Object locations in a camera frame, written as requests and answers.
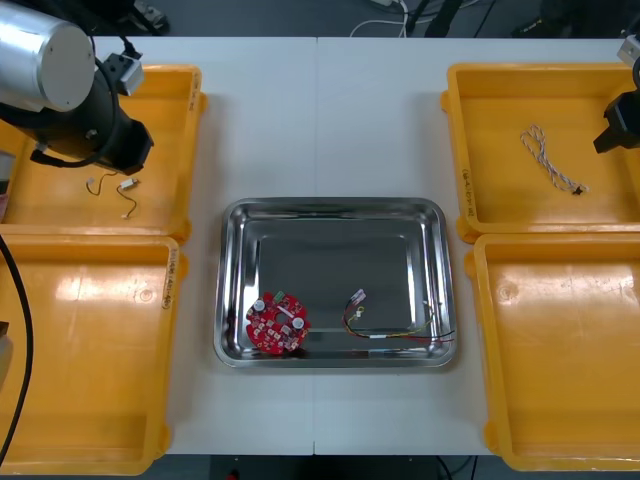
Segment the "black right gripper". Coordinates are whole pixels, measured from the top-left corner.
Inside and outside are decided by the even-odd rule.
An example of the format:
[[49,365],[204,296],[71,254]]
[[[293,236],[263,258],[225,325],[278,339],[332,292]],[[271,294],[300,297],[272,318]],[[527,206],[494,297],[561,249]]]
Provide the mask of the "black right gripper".
[[622,145],[639,144],[639,92],[625,92],[607,107],[608,127],[593,141],[598,154]]

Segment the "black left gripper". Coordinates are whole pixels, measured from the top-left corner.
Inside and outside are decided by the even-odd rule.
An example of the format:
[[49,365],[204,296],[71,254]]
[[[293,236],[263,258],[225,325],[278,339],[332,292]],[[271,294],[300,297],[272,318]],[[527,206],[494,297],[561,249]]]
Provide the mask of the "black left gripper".
[[120,127],[112,150],[112,166],[121,174],[131,176],[144,168],[153,139],[143,123],[128,119]]

